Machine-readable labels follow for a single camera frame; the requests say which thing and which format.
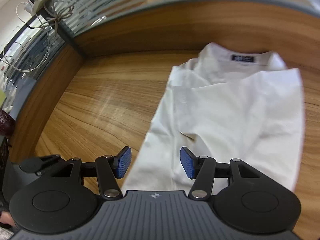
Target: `wooden table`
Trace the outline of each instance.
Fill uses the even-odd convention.
[[[56,67],[44,73],[10,139],[12,160],[36,152],[87,162],[126,145],[135,157],[173,65],[197,57],[210,42],[244,53],[274,50],[300,69],[305,91],[305,141],[295,190],[302,212],[295,232],[303,240],[319,238],[319,17],[258,2],[194,1],[127,15],[76,42],[91,58],[83,60],[66,47]],[[94,180],[85,185],[97,192]]]

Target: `screw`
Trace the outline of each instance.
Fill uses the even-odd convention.
[[[204,190],[194,190],[191,192],[191,195],[195,198],[204,198],[207,196],[207,193]]]
[[[116,189],[108,189],[103,193],[106,197],[118,197],[120,192]]]

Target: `cable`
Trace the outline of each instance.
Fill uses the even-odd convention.
[[[31,27],[31,26],[29,26],[26,22],[24,22],[24,21],[19,17],[18,12],[17,12],[17,9],[18,9],[18,6],[19,6],[20,4],[24,4],[24,2],[19,3],[19,4],[17,5],[17,7],[16,7],[16,14],[17,14],[18,18],[19,18],[28,28],[30,28],[30,29],[44,29],[45,32],[46,32],[46,34],[47,34],[47,36],[48,36],[47,50],[46,50],[46,53],[44,54],[44,57],[43,57],[43,59],[41,60],[41,62],[40,62],[36,67],[34,67],[34,68],[32,68],[32,69],[20,69],[20,68],[16,68],[15,66],[13,66],[13,65],[9,62],[9,60],[7,59],[7,57],[6,57],[5,54],[4,54],[4,48],[5,48],[7,45],[5,45],[4,48],[3,48],[3,50],[2,50],[2,52],[3,52],[3,59],[4,59],[4,60],[3,60],[3,59],[0,59],[0,61],[6,63],[7,65],[9,65],[10,67],[16,69],[17,71],[24,72],[24,73],[31,72],[31,71],[33,71],[33,70],[41,67],[41,66],[47,61],[47,59],[48,59],[48,57],[49,57],[49,54],[50,54],[50,48],[51,48],[50,34],[49,34],[48,30],[47,30],[47,27],[54,27],[54,34],[55,34],[55,36],[56,36],[56,35],[57,35],[57,32],[58,32],[58,22],[60,22],[60,21],[63,20],[63,19],[67,19],[67,18],[71,17],[72,14],[73,14],[72,11],[73,11],[73,9],[75,8],[74,4],[72,4],[72,5],[69,5],[68,7],[62,8],[62,9],[59,10],[58,13],[57,13],[57,12],[56,12],[56,9],[55,9],[55,6],[54,6],[54,0],[51,0],[51,3],[52,3],[51,6],[52,6],[52,11],[53,11],[53,13],[50,12],[50,11],[47,9],[47,7],[46,7],[46,5],[45,5],[45,3],[44,3],[44,9],[46,10],[46,12],[47,12],[50,16],[52,16],[52,17],[47,17],[47,21],[45,21],[44,23],[42,23],[42,21],[40,20],[39,16],[37,15],[37,13],[36,13],[35,11],[33,11],[33,12],[35,13],[35,15],[37,16],[39,22],[41,23],[38,27]]]
[[[22,44],[21,44],[20,42],[16,42],[16,41],[15,41],[14,43],[12,43],[12,45],[15,44],[15,43],[16,43],[16,44],[19,44],[20,46],[22,46]]]

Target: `wall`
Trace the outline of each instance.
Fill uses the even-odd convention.
[[[0,50],[23,26],[23,22],[16,16],[16,7],[20,2],[24,1],[27,0],[9,0],[0,8]],[[18,14],[24,21],[31,18],[31,15],[24,10],[23,5],[19,6]]]

